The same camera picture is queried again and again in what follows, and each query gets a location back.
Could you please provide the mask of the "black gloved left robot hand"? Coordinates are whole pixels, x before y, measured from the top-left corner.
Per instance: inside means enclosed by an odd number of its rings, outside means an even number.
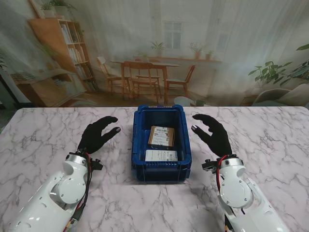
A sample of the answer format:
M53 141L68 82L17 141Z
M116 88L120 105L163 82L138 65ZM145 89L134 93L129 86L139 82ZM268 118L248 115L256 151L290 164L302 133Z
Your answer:
M81 141L78 145L78 151L84 151L93 154L103 147L103 145L120 132L120 127L115 127L109 132L102 135L102 131L110 124L118 121L113 116L105 116L98 121L89 124L82 134Z

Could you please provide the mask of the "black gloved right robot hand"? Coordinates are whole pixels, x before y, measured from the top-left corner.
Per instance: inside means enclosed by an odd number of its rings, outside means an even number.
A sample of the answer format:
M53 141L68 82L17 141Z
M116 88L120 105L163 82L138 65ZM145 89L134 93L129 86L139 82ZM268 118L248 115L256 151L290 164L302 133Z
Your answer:
M211 132L212 135L207 134L196 125L193 125L191 129L203 142L208 145L210 150L215 155L218 157L223 157L225 155L233 154L227 131L220 122L218 122L215 118L204 114L196 114L193 118L195 120L202 121L204 125L209 127L209 132Z

